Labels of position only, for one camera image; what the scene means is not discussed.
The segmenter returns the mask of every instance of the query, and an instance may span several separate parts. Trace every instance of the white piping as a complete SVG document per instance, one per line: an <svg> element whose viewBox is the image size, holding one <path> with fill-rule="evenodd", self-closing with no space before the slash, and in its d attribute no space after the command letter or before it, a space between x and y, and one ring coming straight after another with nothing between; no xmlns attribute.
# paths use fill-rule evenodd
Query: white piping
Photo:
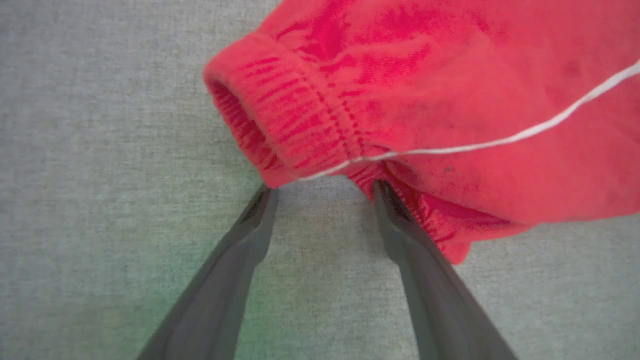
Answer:
<svg viewBox="0 0 640 360"><path fill-rule="evenodd" d="M362 161L379 161L388 158L393 158L399 155L417 155L417 154L452 154L454 152L465 152L465 151L473 151L478 149L484 149L487 147L494 147L498 145L504 145L507 143L513 143L520 140L524 140L526 138L530 138L534 135L540 134L543 131L549 130L552 127L560 124L562 121L566 120L575 110L577 110L580 106L582 106L585 102L589 102L598 96L606 93L607 91L614 88L617 84L621 83L624 79L630 78L632 76L640 74L640 60L635 64L627 67L626 69L614 74L609 79L606 79L602 84L596 86L592 91L588 92L585 96L578 99L578 101L574 102L567 109L559 113L558 115L552 117L551 119L542 122L540 124L534 125L523 131L508 136L506 138L501 138L498 140L492 140L490 142L481 142L481 143L473 143L469 145L461 145L454 147L442 147L439 149L414 149L406 152L395 152L390 151L384 154L376 155L376 156L360 156L355 159L347 160L341 164L338 164L332 168L328 168L326 170L320 171L311 176L300 177L298 180L306 181L317 179L318 177L327 176L336 171L342 170L343 168L348 167L351 164L359 163Z"/></svg>

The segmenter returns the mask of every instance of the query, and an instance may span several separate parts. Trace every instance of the ribbed cuff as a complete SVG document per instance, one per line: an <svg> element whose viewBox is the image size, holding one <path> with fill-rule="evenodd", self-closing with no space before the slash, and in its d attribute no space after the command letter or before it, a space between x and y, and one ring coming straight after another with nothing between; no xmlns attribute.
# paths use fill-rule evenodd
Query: ribbed cuff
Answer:
<svg viewBox="0 0 640 360"><path fill-rule="evenodd" d="M337 131L344 119L327 100L324 79L267 36L252 33L224 49L205 67L204 80L238 146L269 187L351 156Z"/></svg>

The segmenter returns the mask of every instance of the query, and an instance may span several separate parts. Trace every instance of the stitching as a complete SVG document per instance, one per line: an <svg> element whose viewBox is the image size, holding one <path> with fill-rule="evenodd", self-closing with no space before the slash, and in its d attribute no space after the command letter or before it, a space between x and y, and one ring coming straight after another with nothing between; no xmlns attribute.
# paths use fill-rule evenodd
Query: stitching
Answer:
<svg viewBox="0 0 640 360"><path fill-rule="evenodd" d="M315 77L312 76L314 74L313 69L311 69L308 66L308 63L302 60L300 56L290 51L286 46L275 41L273 38L258 32L254 33L253 36L258 38L257 40L262 38L263 41L266 41L269 43L269 44L265 44L266 46L268 46L269 48L276 51L278 54L294 62L294 66L292 66L291 68L293 69L293 71L297 72L298 75L300 75L302 82L306 83L309 86L310 90L316 93L316 97L318 101L322 103L322 105L325 108L325 112L329 115L329 119L335 125L335 132L338 135L338 139L340 140L340 143L342 145L342 150L344 151L345 156L347 157L347 159L350 158L351 151L349 150L349 147L347 146L347 143L346 143L346 138L344 137L344 132L342 130L340 117L333 114L334 109L326 102L325 96L323 96L322 93L318 91L318 87L323 87L326 90L327 86L316 85L320 82L315 81L316 80Z"/></svg>
<svg viewBox="0 0 640 360"><path fill-rule="evenodd" d="M485 148L488 148L488 147L495 147L495 146L500 146L500 145L506 145L506 144L509 144L509 143L519 142L520 140L525 140L527 138L530 138L530 137L532 137L534 135L540 134L540 133L542 133L542 132L544 132L546 130L549 130L549 129L557 126L558 124L560 124L563 121L565 121L571 114L573 114L583 104L585 104L585 103L587 103L589 101L592 101L593 99L596 99L598 96L606 93L607 91L609 91L612 88L614 88L616 85L620 84L623 80L625 80L627 78L631 78L632 76L635 76L635 75L638 75L638 74L640 74L640 60L638 60L635 64L633 64L633 65L631 65L631 66L629 66L629 67L627 67L627 68L615 73L610 78L606 79L603 83L599 84L594 89L589 91L587 94L582 96L580 99L575 101L567 109L565 109L561 113L557 114L556 116L552 117L551 119L549 119L547 121L544 121L544 122L541 122L539 124L536 124L534 126L528 127L527 129L524 129L519 133L513 134L511 136L507 136L505 138L493 140L493 141L490 141L490 142L473 143L473 144L460 145L460 146L454 146L454 147L443 147L443 148L432 148L432 149L414 149L414 150L409 150L409 151L406 151L406 152L389 151L389 152L385 152L383 154L375 155L375 156L359 156L357 158L344 161L344 162L342 162L342 163L340 163L338 165L335 165L332 168L328 168L326 170L320 171L320 172L318 172L316 174L313 174L311 176L300 177L300 178L298 178L298 180L308 181L308 180L317 179L318 177L327 176L327 175L332 174L334 172L340 171L343 168L346 168L346 167L350 166L351 164L359 163L359 162L363 162L363 161L380 161L380 160L384 160L384 159L395 158L396 156L400 156L400 155L454 154L456 152L474 151L474 150L485 149Z"/></svg>

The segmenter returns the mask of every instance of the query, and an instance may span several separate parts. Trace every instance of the gray carpet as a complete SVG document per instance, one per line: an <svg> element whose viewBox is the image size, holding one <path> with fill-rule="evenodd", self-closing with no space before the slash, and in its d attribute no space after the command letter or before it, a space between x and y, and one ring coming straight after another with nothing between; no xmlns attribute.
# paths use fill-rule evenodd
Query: gray carpet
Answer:
<svg viewBox="0 0 640 360"><path fill-rule="evenodd" d="M0 359L132 359L260 183L204 63L275 0L0 1ZM637 359L640 216L479 243L457 269L521 359ZM416 359L346 179L282 190L238 359Z"/></svg>

